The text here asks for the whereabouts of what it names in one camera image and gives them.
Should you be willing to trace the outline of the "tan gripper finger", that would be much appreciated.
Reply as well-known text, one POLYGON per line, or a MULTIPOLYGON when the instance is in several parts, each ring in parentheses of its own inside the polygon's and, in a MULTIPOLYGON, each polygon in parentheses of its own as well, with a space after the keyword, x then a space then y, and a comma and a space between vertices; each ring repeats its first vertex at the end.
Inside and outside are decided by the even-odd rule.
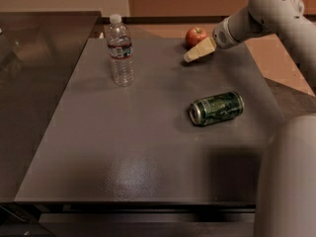
POLYGON ((213 38, 207 37, 192 47, 184 54, 186 62, 192 62, 201 57, 207 56, 216 50, 216 43, 213 38))

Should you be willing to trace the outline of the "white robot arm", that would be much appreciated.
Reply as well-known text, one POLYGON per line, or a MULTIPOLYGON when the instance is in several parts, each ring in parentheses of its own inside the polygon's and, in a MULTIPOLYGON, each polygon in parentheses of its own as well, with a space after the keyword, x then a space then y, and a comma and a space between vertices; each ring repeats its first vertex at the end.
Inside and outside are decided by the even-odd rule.
MULTIPOLYGON (((302 0, 248 0, 212 35, 184 55, 186 62, 245 40, 275 35, 292 62, 280 85, 299 93, 316 88, 316 25, 304 16, 302 0)), ((263 154, 257 191, 254 237, 316 237, 316 115, 288 120, 263 154)))

